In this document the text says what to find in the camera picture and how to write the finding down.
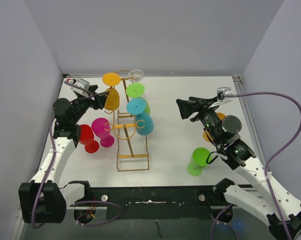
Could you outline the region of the orange goblet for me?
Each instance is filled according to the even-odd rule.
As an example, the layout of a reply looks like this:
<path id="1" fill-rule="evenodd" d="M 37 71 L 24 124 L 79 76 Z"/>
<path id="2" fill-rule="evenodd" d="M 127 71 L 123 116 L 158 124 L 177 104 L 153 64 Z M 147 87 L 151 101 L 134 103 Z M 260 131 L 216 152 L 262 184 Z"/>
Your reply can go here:
<path id="1" fill-rule="evenodd" d="M 107 91 L 107 99 L 104 108 L 107 111 L 114 112 L 120 106 L 120 95 L 115 89 L 121 82 L 121 78 L 117 73 L 108 72 L 102 76 L 102 81 L 106 86 L 109 86 Z"/>
<path id="2" fill-rule="evenodd" d="M 220 120 L 223 120 L 223 119 L 226 117 L 226 115 L 223 114 L 223 113 L 221 113 L 221 112 L 217 112 L 216 114 L 217 114 L 217 116 L 218 116 L 218 118 L 219 118 Z M 204 129 L 204 132 L 203 132 L 203 138 L 204 138 L 207 142 L 209 142 L 210 140 L 213 140 L 213 138 L 211 137 L 211 135 L 210 135 L 205 129 Z"/>

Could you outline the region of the light green goblet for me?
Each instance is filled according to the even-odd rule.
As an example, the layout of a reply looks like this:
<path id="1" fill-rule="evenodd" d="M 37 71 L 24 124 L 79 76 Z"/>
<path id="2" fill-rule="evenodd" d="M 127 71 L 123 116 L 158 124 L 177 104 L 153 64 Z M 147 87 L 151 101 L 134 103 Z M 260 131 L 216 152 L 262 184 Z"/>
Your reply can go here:
<path id="1" fill-rule="evenodd" d="M 147 101 L 147 98 L 145 96 L 145 86 L 139 82 L 135 82 L 135 83 L 131 83 L 127 88 L 126 88 L 126 95 L 132 99 L 135 98 L 141 98 L 144 99 L 146 102 L 146 108 L 145 108 L 145 112 L 147 114 L 151 114 L 151 109 L 149 106 L 149 103 Z"/>

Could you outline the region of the red goblet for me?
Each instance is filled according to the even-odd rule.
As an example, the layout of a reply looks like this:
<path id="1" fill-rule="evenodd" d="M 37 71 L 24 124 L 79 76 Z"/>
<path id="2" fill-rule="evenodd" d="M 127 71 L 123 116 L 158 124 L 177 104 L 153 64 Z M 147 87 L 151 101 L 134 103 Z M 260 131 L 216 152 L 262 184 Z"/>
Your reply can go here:
<path id="1" fill-rule="evenodd" d="M 99 150 L 99 143 L 95 140 L 92 128 L 87 124 L 80 125 L 80 139 L 79 143 L 84 145 L 84 149 L 87 153 L 93 154 Z"/>

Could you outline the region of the clear wine glass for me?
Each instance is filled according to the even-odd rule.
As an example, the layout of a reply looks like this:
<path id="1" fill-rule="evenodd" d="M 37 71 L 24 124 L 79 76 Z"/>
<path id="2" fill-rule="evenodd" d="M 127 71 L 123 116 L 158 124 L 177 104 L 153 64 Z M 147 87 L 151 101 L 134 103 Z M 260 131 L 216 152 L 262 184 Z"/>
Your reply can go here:
<path id="1" fill-rule="evenodd" d="M 142 84 L 141 81 L 144 79 L 144 76 L 145 76 L 144 72 L 141 71 L 141 70 L 139 70 L 139 69 L 135 69 L 135 70 L 129 71 L 128 75 L 127 75 L 128 80 L 130 81 L 130 84 L 132 84 L 132 83 L 140 83 L 140 84 Z"/>

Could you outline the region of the cyan goblet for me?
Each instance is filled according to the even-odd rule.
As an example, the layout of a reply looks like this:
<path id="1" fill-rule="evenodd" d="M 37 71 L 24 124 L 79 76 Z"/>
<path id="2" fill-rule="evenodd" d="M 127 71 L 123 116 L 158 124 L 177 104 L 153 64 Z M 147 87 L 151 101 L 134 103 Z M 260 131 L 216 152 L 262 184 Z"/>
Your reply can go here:
<path id="1" fill-rule="evenodd" d="M 136 131 L 141 136 L 151 134 L 155 127 L 151 116 L 146 112 L 146 108 L 147 101 L 140 97 L 131 99 L 126 105 L 127 112 L 135 116 Z"/>

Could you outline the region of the green goblet front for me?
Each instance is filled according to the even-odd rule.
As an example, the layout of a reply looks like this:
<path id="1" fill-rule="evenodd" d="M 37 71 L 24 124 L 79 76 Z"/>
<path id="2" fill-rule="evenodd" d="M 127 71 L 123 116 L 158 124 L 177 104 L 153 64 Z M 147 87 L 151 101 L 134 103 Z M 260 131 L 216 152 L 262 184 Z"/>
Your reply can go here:
<path id="1" fill-rule="evenodd" d="M 193 177 L 200 176 L 203 172 L 203 169 L 208 166 L 206 160 L 210 153 L 211 152 L 207 148 L 196 148 L 192 152 L 191 160 L 187 165 L 187 172 Z"/>

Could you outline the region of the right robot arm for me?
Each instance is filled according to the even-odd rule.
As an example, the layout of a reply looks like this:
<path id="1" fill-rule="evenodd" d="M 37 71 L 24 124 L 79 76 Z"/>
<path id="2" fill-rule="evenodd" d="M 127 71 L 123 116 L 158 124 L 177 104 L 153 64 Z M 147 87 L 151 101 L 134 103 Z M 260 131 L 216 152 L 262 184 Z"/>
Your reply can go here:
<path id="1" fill-rule="evenodd" d="M 268 163 L 262 164 L 255 152 L 241 139 L 241 121 L 227 115 L 220 119 L 219 105 L 233 94 L 219 93 L 205 99 L 189 97 L 177 99 L 182 119 L 201 121 L 204 130 L 212 137 L 217 155 L 233 171 L 245 178 L 260 194 L 256 197 L 232 180 L 224 178 L 213 187 L 214 201 L 236 205 L 262 221 L 277 240 L 295 240 L 301 234 L 301 200 L 294 197 L 273 176 Z"/>

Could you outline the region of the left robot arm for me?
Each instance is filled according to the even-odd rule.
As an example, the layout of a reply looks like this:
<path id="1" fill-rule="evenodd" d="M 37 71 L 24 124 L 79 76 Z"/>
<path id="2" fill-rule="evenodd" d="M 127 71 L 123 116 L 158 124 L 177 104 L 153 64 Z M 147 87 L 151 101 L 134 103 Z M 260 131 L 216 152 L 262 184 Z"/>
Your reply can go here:
<path id="1" fill-rule="evenodd" d="M 77 148 L 81 127 L 78 121 L 88 109 L 102 110 L 108 92 L 97 93 L 98 86 L 88 89 L 76 86 L 76 98 L 58 98 L 52 105 L 53 119 L 49 130 L 51 148 L 37 173 L 29 182 L 19 186 L 18 196 L 22 218 L 34 229 L 44 224 L 61 223 L 68 207 L 77 202 L 88 205 L 92 201 L 92 192 L 88 181 L 72 180 L 60 187 L 60 179 L 71 154 Z"/>

